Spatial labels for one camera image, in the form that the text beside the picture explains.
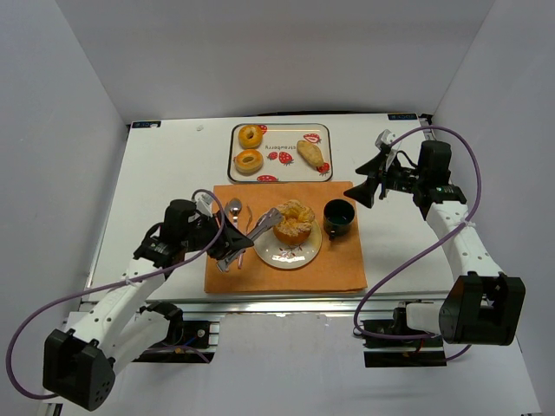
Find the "large sugared orange bread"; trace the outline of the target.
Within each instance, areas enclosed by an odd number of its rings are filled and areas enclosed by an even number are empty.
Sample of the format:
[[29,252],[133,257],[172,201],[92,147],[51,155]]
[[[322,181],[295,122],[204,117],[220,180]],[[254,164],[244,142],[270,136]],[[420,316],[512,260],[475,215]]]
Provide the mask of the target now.
[[283,216],[272,229],[277,240],[289,246],[303,243],[311,234],[314,211],[295,199],[278,205],[277,210]]

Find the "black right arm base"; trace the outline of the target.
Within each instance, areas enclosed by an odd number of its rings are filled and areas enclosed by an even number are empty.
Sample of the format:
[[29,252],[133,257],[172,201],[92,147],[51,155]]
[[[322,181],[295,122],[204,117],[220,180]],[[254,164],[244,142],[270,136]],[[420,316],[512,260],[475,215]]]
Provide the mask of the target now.
[[447,365],[443,341],[440,337],[428,339],[391,339],[391,336],[424,335],[423,331],[408,327],[406,302],[399,302],[387,319],[363,319],[366,332],[387,335],[380,338],[363,334],[356,328],[353,336],[363,341],[366,368],[445,367]]

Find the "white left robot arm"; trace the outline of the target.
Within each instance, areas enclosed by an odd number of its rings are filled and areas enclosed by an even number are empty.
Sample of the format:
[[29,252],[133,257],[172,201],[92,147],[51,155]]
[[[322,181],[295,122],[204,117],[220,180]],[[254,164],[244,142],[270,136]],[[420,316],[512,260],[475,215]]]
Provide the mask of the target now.
[[43,386],[88,410],[101,406],[115,377],[155,344],[177,345],[183,312],[169,302],[146,304],[186,254],[206,252],[227,270],[262,233],[241,233],[224,211],[211,214],[200,201],[176,199],[135,250],[124,283],[111,289],[87,315],[44,344]]

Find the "silver metal tongs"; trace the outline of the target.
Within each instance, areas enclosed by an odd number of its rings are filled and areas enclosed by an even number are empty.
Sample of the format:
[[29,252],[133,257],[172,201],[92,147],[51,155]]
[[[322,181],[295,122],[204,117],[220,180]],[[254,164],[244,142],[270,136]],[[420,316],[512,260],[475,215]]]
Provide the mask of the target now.
[[[265,214],[261,216],[261,218],[257,221],[256,225],[252,228],[252,230],[246,235],[249,239],[253,241],[253,243],[261,237],[264,233],[269,231],[272,227],[279,224],[283,220],[284,216],[278,211],[277,208],[271,208]],[[218,261],[216,265],[221,272],[227,272],[229,270],[230,265],[238,260],[239,254],[237,257],[233,259],[232,262],[228,263],[227,261]]]

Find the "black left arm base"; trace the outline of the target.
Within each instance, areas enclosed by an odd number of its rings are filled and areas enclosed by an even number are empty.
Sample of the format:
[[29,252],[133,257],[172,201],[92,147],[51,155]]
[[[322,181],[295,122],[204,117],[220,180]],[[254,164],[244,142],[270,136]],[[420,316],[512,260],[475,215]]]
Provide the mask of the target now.
[[182,309],[170,302],[155,302],[139,309],[139,314],[155,313],[169,323],[166,337],[154,343],[134,362],[168,364],[209,364],[215,355],[214,322],[190,320]]

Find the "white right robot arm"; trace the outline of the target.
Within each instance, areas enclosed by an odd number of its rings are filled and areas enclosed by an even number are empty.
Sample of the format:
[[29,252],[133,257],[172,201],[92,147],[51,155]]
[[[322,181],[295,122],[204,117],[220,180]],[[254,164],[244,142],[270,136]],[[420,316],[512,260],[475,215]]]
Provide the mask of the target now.
[[526,288],[508,276],[488,254],[471,223],[472,210],[462,190],[449,182],[451,146],[421,143],[418,163],[404,167],[390,143],[378,140],[377,156],[356,169],[363,184],[344,192],[367,207],[389,191],[413,197],[423,219],[438,238],[454,277],[442,303],[403,302],[392,325],[383,332],[362,329],[362,335],[391,341],[441,337],[450,344],[498,345],[513,342]]

